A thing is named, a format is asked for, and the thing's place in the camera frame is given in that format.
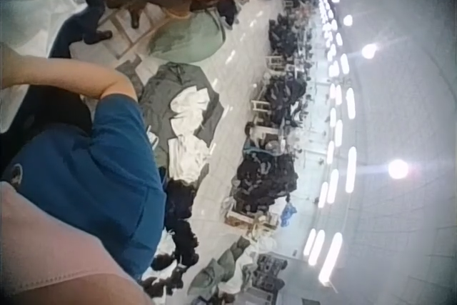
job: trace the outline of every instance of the gray fabric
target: gray fabric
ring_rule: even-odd
[[[233,257],[232,249],[227,249],[217,260],[219,266],[224,268],[224,275],[221,277],[222,282],[227,282],[235,274],[235,258]]]
[[[217,12],[200,11],[185,21],[162,26],[151,39],[149,53],[166,61],[191,64],[212,56],[225,40]]]
[[[139,99],[146,126],[150,125],[151,131],[159,137],[159,145],[154,150],[158,166],[168,168],[168,140],[175,137],[170,124],[170,119],[175,116],[175,113],[170,109],[170,103],[182,90],[190,86],[208,90],[210,102],[195,136],[202,139],[209,147],[224,108],[219,102],[219,94],[212,89],[200,67],[171,62],[161,66],[157,74],[145,85]]]
[[[195,275],[187,290],[187,294],[189,296],[201,296],[209,300],[213,295],[214,288],[221,281],[224,274],[224,268],[215,259],[211,259],[208,266]]]

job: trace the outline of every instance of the bundle of fabric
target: bundle of fabric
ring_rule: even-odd
[[[280,125],[284,117],[291,117],[293,106],[306,93],[306,81],[293,76],[272,77],[265,92],[265,100],[270,103],[271,122]]]
[[[170,180],[165,188],[165,222],[171,223],[174,219],[189,219],[192,216],[192,205],[196,189],[180,181]]]
[[[248,239],[240,237],[231,245],[216,261],[212,259],[208,266],[203,268],[192,280],[188,295],[200,296],[209,300],[214,294],[215,287],[221,282],[227,282],[233,278],[236,270],[236,261],[243,255],[250,246]]]
[[[298,179],[292,155],[263,152],[245,154],[236,175],[240,185],[234,195],[235,209],[243,213],[267,212],[275,199],[296,190]]]
[[[141,278],[155,304],[165,304],[167,295],[182,289],[183,274],[199,261],[195,252],[199,242],[189,222],[166,218],[165,227],[154,260]]]
[[[276,21],[270,20],[268,28],[268,39],[273,53],[282,55],[285,59],[293,56],[297,51],[297,32],[294,20],[278,15]]]

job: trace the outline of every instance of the white ceiling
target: white ceiling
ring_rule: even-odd
[[[353,16],[341,33],[357,108],[344,127],[342,155],[354,145],[359,162],[353,196],[340,196],[319,221],[328,237],[343,233],[331,278],[338,293],[299,264],[288,267],[286,293],[322,305],[457,304],[456,2],[336,6],[339,18]],[[379,51],[365,60],[360,50],[370,43]],[[397,157],[411,165],[407,179],[385,172]]]

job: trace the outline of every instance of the black shoe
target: black shoe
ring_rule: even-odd
[[[95,34],[87,34],[83,36],[85,44],[97,44],[111,38],[113,38],[113,32],[111,30],[96,31]]]

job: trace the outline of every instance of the light blue garment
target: light blue garment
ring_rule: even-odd
[[[162,26],[151,38],[149,54],[177,64],[192,64],[212,56],[226,40],[216,11],[199,11],[191,18]]]

